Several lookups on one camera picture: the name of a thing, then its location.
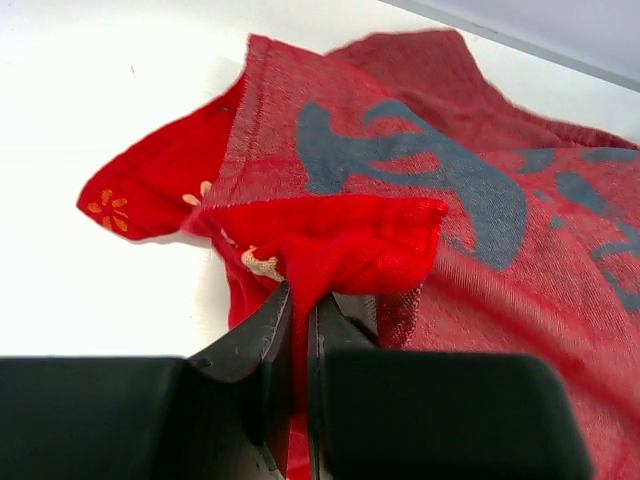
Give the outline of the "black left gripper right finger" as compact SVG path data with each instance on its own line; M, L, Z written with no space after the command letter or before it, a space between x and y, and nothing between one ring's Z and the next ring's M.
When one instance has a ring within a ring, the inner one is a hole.
M521 354L377 347L333 296L310 313L316 479L590 479L558 374Z

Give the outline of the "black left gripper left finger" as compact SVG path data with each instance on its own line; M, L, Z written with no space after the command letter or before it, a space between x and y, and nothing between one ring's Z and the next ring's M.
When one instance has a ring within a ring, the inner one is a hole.
M287 464L291 293L190 358L5 357L5 479L274 479Z

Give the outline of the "red printed pillowcase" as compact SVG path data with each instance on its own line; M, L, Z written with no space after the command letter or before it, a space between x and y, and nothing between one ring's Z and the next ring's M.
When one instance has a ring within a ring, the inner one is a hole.
M373 301L381 343L525 352L563 377L599 479L639 475L639 147L512 105L453 30L325 55L264 36L223 95L116 156L78 208L210 240L229 323L292 288Z

